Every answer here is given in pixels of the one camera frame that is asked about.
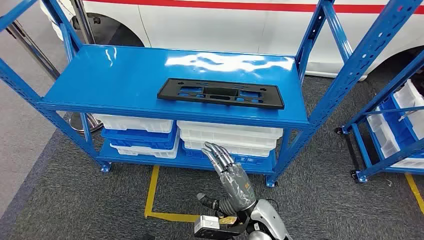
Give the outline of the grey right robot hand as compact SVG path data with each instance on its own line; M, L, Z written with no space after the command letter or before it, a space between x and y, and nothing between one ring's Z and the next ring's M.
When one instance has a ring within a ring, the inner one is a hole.
M205 148L201 151L209 158L217 172L226 195L215 199L198 193L196 197L200 203L226 216L235 216L255 205L255 191L242 165L235 162L226 148L207 141L204 145Z

